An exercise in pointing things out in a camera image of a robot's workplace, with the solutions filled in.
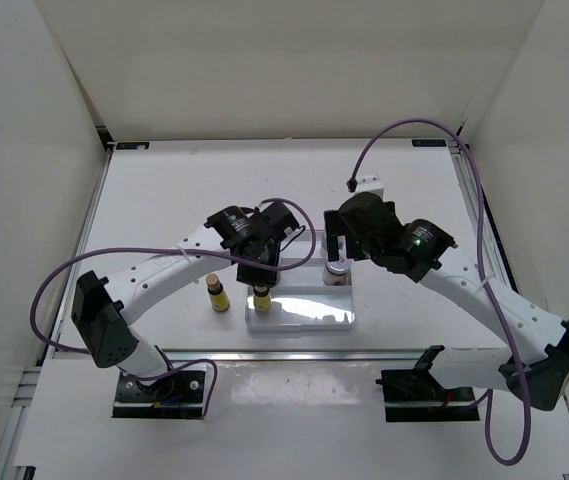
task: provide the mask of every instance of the robotic arm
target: robotic arm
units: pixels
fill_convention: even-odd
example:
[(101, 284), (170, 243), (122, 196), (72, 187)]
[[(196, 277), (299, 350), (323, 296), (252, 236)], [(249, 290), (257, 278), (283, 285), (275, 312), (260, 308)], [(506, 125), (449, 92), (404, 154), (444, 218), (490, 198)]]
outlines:
[[(477, 266), (453, 237), (427, 220), (403, 225), (393, 202), (370, 191), (356, 193), (339, 210), (324, 212), (329, 260), (337, 259), (338, 237), (354, 260), (370, 259), (389, 272), (456, 303), (505, 341), (504, 331), (480, 280)], [(487, 279), (504, 311), (526, 365), (531, 404), (552, 410), (569, 380), (569, 320), (533, 305), (496, 279)], [(446, 392), (462, 387), (511, 391), (521, 398), (509, 348), (430, 347), (413, 368), (412, 391)]]
[[(171, 366), (164, 354), (132, 325), (180, 288), (231, 266), (231, 255), (277, 266), (281, 241), (297, 228), (299, 223), (281, 202), (263, 211), (227, 207), (176, 245), (184, 255), (150, 257), (103, 278), (94, 271), (83, 274), (77, 281), (71, 319), (99, 368), (117, 366), (143, 378), (165, 373)], [(202, 250), (207, 255), (197, 254)], [(242, 264), (237, 279), (252, 286), (272, 287), (277, 272)], [(175, 395), (172, 378), (141, 380), (138, 386), (156, 401)]]

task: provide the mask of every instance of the white wall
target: white wall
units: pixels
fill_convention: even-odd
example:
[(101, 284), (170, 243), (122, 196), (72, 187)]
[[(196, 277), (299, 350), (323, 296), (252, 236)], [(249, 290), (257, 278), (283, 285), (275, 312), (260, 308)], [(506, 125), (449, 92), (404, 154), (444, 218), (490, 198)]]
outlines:
[(569, 317), (569, 2), (546, 0), (472, 146), (523, 293)]
[(470, 135), (542, 0), (38, 3), (113, 137), (172, 140)]
[(0, 0), (0, 437), (14, 382), (39, 350), (30, 299), (73, 252), (103, 156), (34, 3)]

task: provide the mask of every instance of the clear plastic tray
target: clear plastic tray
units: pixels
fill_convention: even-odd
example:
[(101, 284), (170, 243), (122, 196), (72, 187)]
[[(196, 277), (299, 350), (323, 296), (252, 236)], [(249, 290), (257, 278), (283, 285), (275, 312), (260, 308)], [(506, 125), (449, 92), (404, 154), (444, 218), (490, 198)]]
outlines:
[[(303, 267), (281, 272), (271, 289), (271, 308), (258, 312), (253, 290), (247, 289), (246, 328), (251, 333), (295, 333), (349, 330), (355, 323), (353, 276), (348, 285), (328, 286), (322, 281), (324, 258), (320, 255), (322, 231), (317, 232), (314, 257)], [(300, 260), (308, 252), (311, 235), (300, 235), (284, 252), (281, 264)]]

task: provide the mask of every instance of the white work surface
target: white work surface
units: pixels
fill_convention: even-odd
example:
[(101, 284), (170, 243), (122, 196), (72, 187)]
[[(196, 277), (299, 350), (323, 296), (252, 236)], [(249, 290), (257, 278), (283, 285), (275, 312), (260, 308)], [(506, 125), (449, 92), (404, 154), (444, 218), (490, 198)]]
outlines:
[[(113, 246), (169, 247), (228, 205), (254, 206), (285, 197), (299, 203), (317, 228), (324, 210), (349, 198), (350, 177), (365, 140), (151, 142), (148, 150), (113, 154), (86, 250)], [(471, 255), (475, 235), (448, 148), (415, 148), (408, 139), (379, 141), (360, 173), (376, 173), (385, 200), (401, 221), (426, 218)], [(87, 260), (99, 276), (142, 261), (141, 255)], [(439, 295), (370, 262), (353, 267), (355, 326), (330, 334), (251, 334), (244, 321), (246, 287), (235, 268), (221, 272), (231, 301), (212, 311), (203, 282), (191, 284), (147, 312), (136, 329), (165, 349), (368, 350), (496, 347), (501, 341)], [(70, 320), (61, 342), (80, 346)]]
[[(482, 422), (386, 423), (375, 362), (220, 364), (204, 421), (111, 418), (117, 370), (48, 360), (15, 459), (36, 480), (561, 480), (569, 414), (533, 412), (525, 459), (490, 456)], [(495, 398), (493, 439), (519, 445), (522, 405)], [(484, 418), (484, 407), (480, 416)]]

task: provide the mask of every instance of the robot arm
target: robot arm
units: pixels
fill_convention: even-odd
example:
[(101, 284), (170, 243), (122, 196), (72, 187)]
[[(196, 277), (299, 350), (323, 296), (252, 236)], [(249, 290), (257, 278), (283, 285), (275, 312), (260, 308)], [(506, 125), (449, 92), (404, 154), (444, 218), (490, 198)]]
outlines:
[[(505, 340), (504, 331), (484, 290), (475, 262), (453, 237), (427, 220), (403, 225), (393, 202), (361, 192), (339, 210), (324, 213), (329, 260), (337, 256), (337, 238), (346, 239), (354, 260), (370, 259), (388, 271), (456, 303)], [(569, 320), (533, 305), (495, 278), (490, 285), (503, 309), (522, 361), (527, 366), (532, 406), (552, 410), (569, 380)], [(446, 391), (485, 387), (511, 391), (521, 398), (519, 380), (508, 348), (429, 348), (414, 369), (415, 385)]]
[[(184, 255), (153, 256), (103, 278), (94, 271), (83, 274), (77, 281), (71, 318), (95, 364), (99, 368), (117, 366), (137, 377), (153, 377), (170, 370), (159, 348), (142, 338), (132, 325), (180, 288), (231, 266), (231, 255), (277, 266), (281, 241), (297, 228), (297, 220), (280, 202), (250, 216), (238, 207), (228, 207), (173, 247)], [(242, 264), (237, 279), (271, 287), (277, 272)], [(140, 380), (139, 384), (155, 400), (174, 395), (170, 378)]]

